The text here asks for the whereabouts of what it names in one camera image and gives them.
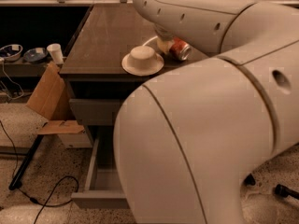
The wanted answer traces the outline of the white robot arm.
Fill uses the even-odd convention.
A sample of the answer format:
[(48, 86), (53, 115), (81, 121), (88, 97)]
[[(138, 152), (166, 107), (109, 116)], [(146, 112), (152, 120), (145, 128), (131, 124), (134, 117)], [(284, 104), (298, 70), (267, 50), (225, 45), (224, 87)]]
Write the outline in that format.
[(243, 180), (299, 143), (299, 13), (253, 0), (133, 0), (205, 53), (123, 103), (115, 162), (142, 224), (245, 224)]

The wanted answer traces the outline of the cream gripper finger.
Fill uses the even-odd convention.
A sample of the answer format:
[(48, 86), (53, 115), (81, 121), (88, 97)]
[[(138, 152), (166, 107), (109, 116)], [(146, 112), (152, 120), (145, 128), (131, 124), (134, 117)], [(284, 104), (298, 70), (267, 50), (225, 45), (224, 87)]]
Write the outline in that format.
[(157, 38), (157, 46), (160, 51), (164, 54), (169, 54), (171, 47), (174, 45), (173, 40), (162, 40), (160, 37)]

